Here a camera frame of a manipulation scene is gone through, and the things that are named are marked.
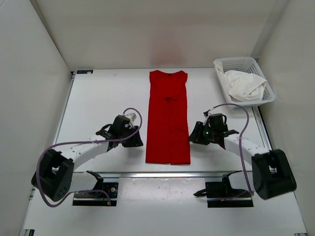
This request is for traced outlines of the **red t shirt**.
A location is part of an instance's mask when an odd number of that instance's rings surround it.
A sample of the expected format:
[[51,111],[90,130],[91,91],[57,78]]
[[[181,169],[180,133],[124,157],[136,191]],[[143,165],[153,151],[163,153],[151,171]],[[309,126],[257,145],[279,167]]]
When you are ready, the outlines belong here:
[[151,71],[146,163],[189,165],[188,74]]

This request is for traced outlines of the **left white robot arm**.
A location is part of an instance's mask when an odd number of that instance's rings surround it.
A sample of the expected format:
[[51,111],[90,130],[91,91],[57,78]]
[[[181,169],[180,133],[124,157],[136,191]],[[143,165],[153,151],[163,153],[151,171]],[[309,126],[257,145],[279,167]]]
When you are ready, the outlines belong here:
[[71,193],[87,193],[91,197],[109,197],[103,189],[103,178],[93,172],[76,172],[76,169],[91,159],[107,153],[118,145],[125,148],[141,147],[140,126],[134,121],[140,114],[123,113],[115,117],[112,124],[103,126],[88,141],[68,142],[69,149],[58,151],[57,145],[42,153],[31,184],[37,188],[50,207],[59,206]]

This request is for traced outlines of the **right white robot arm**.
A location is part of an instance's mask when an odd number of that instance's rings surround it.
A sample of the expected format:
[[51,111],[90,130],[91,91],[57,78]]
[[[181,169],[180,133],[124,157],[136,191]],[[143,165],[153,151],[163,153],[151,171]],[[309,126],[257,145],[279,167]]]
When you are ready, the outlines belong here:
[[286,154],[280,149],[269,150],[242,138],[238,131],[228,129],[226,121],[223,114],[207,115],[204,122],[196,122],[188,141],[200,145],[218,144],[250,164],[250,187],[264,200],[295,191],[297,183]]

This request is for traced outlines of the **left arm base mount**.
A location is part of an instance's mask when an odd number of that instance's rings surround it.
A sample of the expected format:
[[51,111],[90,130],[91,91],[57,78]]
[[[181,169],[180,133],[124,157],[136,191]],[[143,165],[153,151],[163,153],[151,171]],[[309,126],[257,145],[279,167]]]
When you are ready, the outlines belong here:
[[101,175],[86,171],[74,173],[70,186],[73,206],[115,207],[117,205],[119,181],[106,180]]

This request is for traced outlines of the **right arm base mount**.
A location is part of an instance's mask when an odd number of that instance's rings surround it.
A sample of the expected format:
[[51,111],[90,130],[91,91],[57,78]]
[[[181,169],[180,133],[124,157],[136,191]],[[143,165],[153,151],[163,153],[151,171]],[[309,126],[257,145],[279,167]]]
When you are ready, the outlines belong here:
[[196,198],[206,197],[207,208],[244,208],[254,207],[248,190],[233,188],[230,177],[236,177],[241,171],[223,174],[221,181],[207,181],[205,188],[195,192]]

